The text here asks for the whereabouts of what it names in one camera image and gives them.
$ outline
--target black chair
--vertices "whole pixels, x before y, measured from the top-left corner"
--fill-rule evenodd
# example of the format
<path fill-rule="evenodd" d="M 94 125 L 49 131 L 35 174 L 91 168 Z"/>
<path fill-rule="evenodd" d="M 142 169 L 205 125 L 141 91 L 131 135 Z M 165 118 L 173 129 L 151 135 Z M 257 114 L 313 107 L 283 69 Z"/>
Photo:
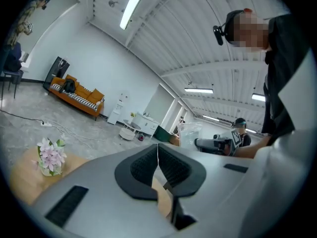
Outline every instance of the black chair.
<path fill-rule="evenodd" d="M 9 71 L 9 70 L 3 70 L 2 71 L 4 73 L 4 78 L 3 78 L 3 84 L 2 84 L 2 92 L 1 92 L 1 100 L 3 100 L 3 89 L 4 89 L 4 82 L 5 82 L 5 77 L 7 75 L 10 75 L 11 78 L 15 81 L 15 87 L 14 87 L 14 98 L 15 98 L 15 92 L 16 92 L 16 86 L 19 83 L 19 78 L 22 76 L 22 73 L 18 70 L 16 72 L 13 71 Z M 11 85 L 11 81 L 12 79 L 9 80 L 9 88 L 8 91 L 10 90 L 10 85 Z"/>

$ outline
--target white ceiling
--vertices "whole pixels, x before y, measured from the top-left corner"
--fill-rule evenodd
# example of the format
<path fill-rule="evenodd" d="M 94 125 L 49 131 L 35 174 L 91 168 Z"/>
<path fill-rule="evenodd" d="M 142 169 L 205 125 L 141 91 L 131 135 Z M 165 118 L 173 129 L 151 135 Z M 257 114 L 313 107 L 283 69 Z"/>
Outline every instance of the white ceiling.
<path fill-rule="evenodd" d="M 261 131 L 266 75 L 264 53 L 246 53 L 226 42 L 219 46 L 212 27 L 227 13 L 251 8 L 259 17 L 285 14 L 279 0 L 141 0 L 126 30 L 119 25 L 129 0 L 88 0 L 90 23 L 128 48 L 182 98 L 197 115 L 226 121 L 247 120 Z M 212 88 L 214 94 L 189 94 L 185 87 Z"/>

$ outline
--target plastic bag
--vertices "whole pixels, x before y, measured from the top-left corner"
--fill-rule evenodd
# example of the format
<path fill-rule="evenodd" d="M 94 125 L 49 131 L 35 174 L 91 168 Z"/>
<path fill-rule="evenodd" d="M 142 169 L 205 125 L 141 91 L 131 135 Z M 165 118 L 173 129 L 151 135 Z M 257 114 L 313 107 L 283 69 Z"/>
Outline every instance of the plastic bag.
<path fill-rule="evenodd" d="M 180 123 L 177 125 L 180 147 L 199 151 L 195 146 L 195 139 L 201 138 L 203 124 L 201 122 Z"/>

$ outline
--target white cabinet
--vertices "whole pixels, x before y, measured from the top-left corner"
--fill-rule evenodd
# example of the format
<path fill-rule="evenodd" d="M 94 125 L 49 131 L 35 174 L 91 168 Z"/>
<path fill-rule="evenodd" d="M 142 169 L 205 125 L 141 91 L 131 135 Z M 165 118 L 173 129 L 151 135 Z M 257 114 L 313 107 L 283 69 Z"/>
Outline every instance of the white cabinet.
<path fill-rule="evenodd" d="M 159 123 L 151 117 L 145 117 L 139 112 L 137 113 L 136 117 L 133 118 L 132 122 L 138 125 L 143 133 L 148 134 L 151 137 L 159 125 Z"/>

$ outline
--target person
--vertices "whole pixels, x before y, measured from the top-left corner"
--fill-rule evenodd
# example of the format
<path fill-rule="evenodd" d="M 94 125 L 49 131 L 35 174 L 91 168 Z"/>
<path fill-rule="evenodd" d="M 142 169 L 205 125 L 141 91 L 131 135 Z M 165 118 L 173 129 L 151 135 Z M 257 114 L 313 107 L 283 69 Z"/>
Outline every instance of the person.
<path fill-rule="evenodd" d="M 267 24 L 251 9 L 235 10 L 227 15 L 224 25 L 213 27 L 219 45 L 223 44 L 224 36 L 234 46 L 266 52 L 268 70 L 264 82 L 265 115 L 262 128 L 266 136 L 258 144 L 239 147 L 234 153 L 235 157 L 253 158 L 257 150 L 273 144 L 278 137 L 294 130 L 278 93 L 296 72 L 309 44 L 291 14 L 272 18 Z M 229 146 L 226 145 L 224 153 L 229 152 Z"/>
<path fill-rule="evenodd" d="M 21 11 L 16 21 L 13 23 L 9 38 L 6 44 L 13 49 L 21 33 L 30 35 L 32 33 L 33 25 L 28 21 L 35 9 L 46 9 L 46 4 L 50 0 L 31 0 Z"/>
<path fill-rule="evenodd" d="M 233 127 L 236 128 L 240 134 L 241 138 L 241 145 L 240 147 L 243 146 L 248 146 L 251 144 L 251 137 L 247 133 L 246 128 L 247 128 L 247 122 L 243 118 L 238 118 L 236 121 L 232 123 Z"/>
<path fill-rule="evenodd" d="M 185 123 L 185 121 L 184 121 L 184 117 L 180 117 L 180 119 L 179 119 L 179 123 Z M 174 129 L 174 131 L 173 131 L 173 134 L 175 134 L 175 135 L 179 136 L 177 126 L 175 127 L 175 129 Z"/>

